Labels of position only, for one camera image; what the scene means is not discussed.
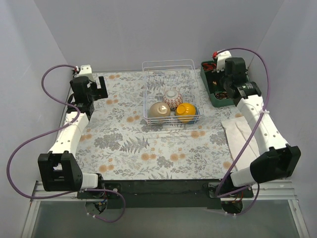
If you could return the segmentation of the green compartment tray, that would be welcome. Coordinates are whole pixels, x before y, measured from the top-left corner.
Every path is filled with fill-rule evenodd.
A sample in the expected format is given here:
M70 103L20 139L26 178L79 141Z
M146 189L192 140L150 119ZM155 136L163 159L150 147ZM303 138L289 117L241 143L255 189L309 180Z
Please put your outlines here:
M234 105L232 99L220 85L220 80L224 76L224 71L216 71L215 61L204 61L201 63L201 78L208 93L211 104L215 108Z

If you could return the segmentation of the dark blue bowl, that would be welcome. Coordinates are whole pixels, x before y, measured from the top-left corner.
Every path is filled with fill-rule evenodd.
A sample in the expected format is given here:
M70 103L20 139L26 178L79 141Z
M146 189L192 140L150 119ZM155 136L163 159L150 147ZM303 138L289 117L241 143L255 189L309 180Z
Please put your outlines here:
M195 110L196 110L196 113L195 113L193 119L190 122L188 122L188 124L195 124L195 123L197 123L199 121L200 112L199 112L199 109L196 106L195 106Z

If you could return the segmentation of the cream white bowl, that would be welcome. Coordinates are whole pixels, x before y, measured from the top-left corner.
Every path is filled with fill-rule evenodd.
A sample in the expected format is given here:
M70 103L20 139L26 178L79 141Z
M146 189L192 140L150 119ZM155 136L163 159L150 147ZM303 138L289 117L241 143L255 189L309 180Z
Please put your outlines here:
M165 102L157 102L154 103L149 111L148 111L148 117L149 118L160 118L160 117L168 117L170 116L170 107Z

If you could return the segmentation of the yellow bowl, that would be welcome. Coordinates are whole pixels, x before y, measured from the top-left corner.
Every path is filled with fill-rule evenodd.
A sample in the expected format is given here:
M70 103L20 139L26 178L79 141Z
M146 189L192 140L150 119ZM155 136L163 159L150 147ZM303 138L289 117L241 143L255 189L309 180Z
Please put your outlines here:
M176 113L177 119L181 123L188 124L188 122L190 122L193 119L196 113L196 110L194 105L190 103L182 103L177 107L175 113Z

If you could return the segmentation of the white wire dish rack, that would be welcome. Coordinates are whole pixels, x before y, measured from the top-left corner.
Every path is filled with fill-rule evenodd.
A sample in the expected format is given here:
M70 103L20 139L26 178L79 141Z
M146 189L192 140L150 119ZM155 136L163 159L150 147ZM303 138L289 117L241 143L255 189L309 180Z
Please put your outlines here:
M168 90L178 91L183 98L183 103L196 106L203 114L203 105L199 92L197 74L194 62L191 59L146 61L142 63L144 77L144 106L143 115L147 124L186 124L181 123L175 111L168 117L149 118L150 107L157 102L163 102L163 96Z

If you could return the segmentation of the red patterned bowl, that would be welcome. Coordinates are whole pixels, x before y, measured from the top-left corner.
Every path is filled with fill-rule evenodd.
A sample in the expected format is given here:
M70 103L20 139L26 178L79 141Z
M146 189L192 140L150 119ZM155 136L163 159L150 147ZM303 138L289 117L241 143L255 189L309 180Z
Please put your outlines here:
M163 96L163 102L166 103L172 111L183 103L182 95L176 90L168 90Z

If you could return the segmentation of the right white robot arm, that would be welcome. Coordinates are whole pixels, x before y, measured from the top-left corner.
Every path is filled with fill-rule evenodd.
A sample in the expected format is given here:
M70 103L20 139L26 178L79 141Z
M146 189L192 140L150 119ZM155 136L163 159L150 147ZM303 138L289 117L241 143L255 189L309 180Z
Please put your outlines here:
M233 173L228 171L218 185L216 195L235 197L247 185L292 176L301 151L298 146L290 146L276 128L266 110L267 100L263 99L257 84L248 80L244 59L216 59L216 70L224 73L219 84L245 117L260 154L247 168Z

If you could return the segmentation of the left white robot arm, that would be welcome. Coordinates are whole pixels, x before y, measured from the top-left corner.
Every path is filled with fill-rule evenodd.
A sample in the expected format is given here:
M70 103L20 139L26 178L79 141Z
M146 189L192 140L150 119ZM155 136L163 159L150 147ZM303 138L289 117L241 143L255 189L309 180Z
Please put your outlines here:
M56 142L46 154L40 154L38 165L45 191L79 191L88 189L94 198L105 194L101 175L84 173L76 162L77 146L94 112L94 101L108 97L105 79L98 78L100 88L86 76L70 81L73 94L67 103L64 125Z

